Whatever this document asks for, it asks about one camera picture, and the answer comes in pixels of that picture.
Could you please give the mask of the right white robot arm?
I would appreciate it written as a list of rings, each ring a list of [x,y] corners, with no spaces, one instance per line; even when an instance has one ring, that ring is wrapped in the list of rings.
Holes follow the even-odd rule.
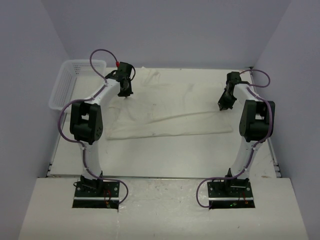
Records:
[[[218,101],[220,111],[231,110],[236,101],[243,104],[239,122],[239,151],[227,175],[222,178],[223,191],[230,197],[241,191],[238,181],[249,180],[250,168],[257,151],[272,136],[274,130],[276,104],[259,96],[254,87],[254,84],[241,79],[240,72],[229,72],[223,94]]]

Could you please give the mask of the cream white t shirt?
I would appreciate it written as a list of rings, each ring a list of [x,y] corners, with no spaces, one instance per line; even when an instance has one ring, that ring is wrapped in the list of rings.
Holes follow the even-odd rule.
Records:
[[[219,110],[223,85],[205,77],[187,80],[182,71],[168,75],[141,68],[134,94],[114,97],[104,109],[107,140],[231,133],[229,117]]]

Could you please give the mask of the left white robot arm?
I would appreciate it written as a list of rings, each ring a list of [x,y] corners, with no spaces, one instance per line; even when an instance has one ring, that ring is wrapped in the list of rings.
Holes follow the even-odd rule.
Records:
[[[101,195],[104,190],[98,151],[98,140],[104,130],[101,106],[107,105],[114,96],[126,98],[132,95],[131,81],[135,75],[136,70],[131,64],[120,62],[116,70],[105,76],[107,83],[88,99],[71,105],[69,130],[74,140],[82,144],[83,172],[80,182],[94,197]]]

